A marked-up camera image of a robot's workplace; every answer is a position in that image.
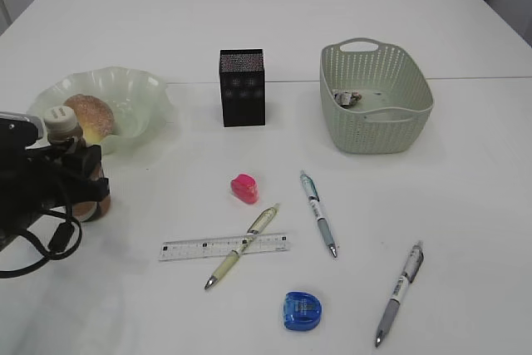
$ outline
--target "pen tip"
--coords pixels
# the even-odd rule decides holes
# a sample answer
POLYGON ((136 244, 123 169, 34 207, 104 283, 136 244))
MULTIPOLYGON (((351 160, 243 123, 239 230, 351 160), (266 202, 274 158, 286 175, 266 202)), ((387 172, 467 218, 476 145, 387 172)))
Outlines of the pen tip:
POLYGON ((382 340, 384 339, 382 330, 379 330, 377 333, 377 336, 375 337, 375 348, 379 348, 379 345, 382 344, 382 340))
POLYGON ((211 276, 210 279, 207 281, 207 284, 205 285, 205 290, 208 290, 209 288, 213 287, 218 279, 214 276, 211 276))
POLYGON ((338 257, 338 254, 336 252, 336 245, 334 244, 330 244, 329 245, 329 251, 331 251, 331 254, 334 258, 337 258, 338 257))

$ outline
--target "bowl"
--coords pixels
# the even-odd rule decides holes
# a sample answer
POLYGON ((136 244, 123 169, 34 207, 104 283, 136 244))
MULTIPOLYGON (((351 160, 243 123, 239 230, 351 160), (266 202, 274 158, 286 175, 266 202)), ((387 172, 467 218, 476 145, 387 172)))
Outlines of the bowl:
MULTIPOLYGON (((99 143, 102 154, 110 154, 122 145, 144 140, 148 126, 161 126, 161 119, 171 109, 166 86, 147 71, 124 67, 79 72, 41 92, 27 113, 42 118, 44 111, 62 105, 71 96, 95 96, 111 108, 115 117, 113 133, 99 143)), ((154 129, 148 131, 150 135, 156 133, 154 129)))

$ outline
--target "bottle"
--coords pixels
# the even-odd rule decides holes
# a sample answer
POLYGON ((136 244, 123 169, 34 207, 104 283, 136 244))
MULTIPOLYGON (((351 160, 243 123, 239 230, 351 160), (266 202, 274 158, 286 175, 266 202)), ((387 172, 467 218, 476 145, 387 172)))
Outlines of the bottle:
MULTIPOLYGON (((85 139, 83 139, 83 129, 77 121, 74 110, 70 107, 52 107, 44 113, 42 119, 48 131, 48 142, 51 145, 60 145, 74 139, 72 147, 67 151, 68 153, 74 153, 86 147, 85 139)), ((90 177, 92 180, 98 180, 103 176, 103 169, 101 168, 100 162, 92 171, 90 177)), ((110 206, 111 196, 108 195, 100 202, 86 201, 73 205, 72 212, 80 222, 88 222, 105 215, 110 206)))

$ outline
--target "clear ruler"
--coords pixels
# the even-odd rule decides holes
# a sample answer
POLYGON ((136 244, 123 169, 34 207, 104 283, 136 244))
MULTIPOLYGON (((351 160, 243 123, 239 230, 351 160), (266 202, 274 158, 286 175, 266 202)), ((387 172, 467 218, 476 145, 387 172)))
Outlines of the clear ruler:
POLYGON ((160 247, 159 261, 225 257, 229 251, 238 249, 242 244, 251 241, 250 239, 253 241, 243 255, 288 251, 290 249, 290 242, 286 233, 166 241, 160 247))

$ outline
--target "yellow pen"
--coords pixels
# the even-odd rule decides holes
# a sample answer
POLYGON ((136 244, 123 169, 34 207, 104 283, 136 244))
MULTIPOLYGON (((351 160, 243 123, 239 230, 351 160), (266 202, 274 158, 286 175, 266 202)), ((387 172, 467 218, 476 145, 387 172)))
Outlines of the yellow pen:
POLYGON ((213 274, 210 276, 209 280, 207 281, 207 284, 205 285, 205 290, 208 290, 209 288, 213 287, 215 284, 218 283, 219 280, 221 280, 226 273, 229 272, 229 270, 233 267, 234 264, 236 264, 236 261, 240 259, 240 255, 249 247, 251 243, 253 243, 256 236, 262 233, 264 228, 268 226, 268 224, 272 221, 273 217, 277 214, 277 211, 279 209, 279 203, 274 205, 273 207, 268 208, 267 210, 264 210, 259 217, 253 222, 253 224, 249 227, 248 232, 246 234, 246 239, 242 241, 242 244, 237 248, 229 252, 227 256, 225 257, 224 261, 219 265, 218 268, 213 272, 213 274))

